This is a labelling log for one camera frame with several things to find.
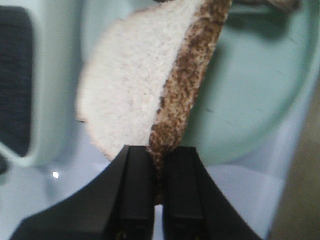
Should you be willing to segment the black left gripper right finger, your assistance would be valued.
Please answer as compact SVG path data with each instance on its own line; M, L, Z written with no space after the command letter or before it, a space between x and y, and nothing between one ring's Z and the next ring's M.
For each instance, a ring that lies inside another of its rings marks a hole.
M166 240L258 240L210 177L193 147L178 147L165 163Z

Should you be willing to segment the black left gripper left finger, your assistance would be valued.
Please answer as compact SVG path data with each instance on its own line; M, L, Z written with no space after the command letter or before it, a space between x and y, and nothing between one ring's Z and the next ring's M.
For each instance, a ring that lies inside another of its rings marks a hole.
M150 240L153 163L144 146L126 145L92 182L24 219L14 240Z

